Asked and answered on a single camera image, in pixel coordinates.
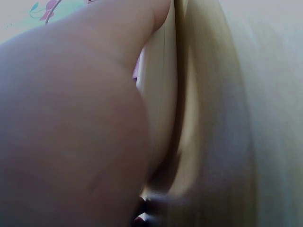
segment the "floral pattern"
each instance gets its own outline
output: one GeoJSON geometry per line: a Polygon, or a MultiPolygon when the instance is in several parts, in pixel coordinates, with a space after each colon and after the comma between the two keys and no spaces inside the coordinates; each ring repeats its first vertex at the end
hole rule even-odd
{"type": "Polygon", "coordinates": [[[39,20],[46,20],[49,13],[51,12],[52,8],[56,5],[57,0],[50,0],[47,4],[46,7],[43,9],[39,9],[39,2],[36,2],[33,7],[31,8],[29,14],[31,18],[34,19],[39,19],[39,20]]]}

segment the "skin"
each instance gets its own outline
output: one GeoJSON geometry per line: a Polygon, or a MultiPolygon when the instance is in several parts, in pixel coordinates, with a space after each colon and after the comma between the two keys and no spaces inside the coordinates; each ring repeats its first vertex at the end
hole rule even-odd
{"type": "Polygon", "coordinates": [[[169,0],[103,0],[0,46],[0,225],[127,226],[148,125],[132,80],[169,0]]]}

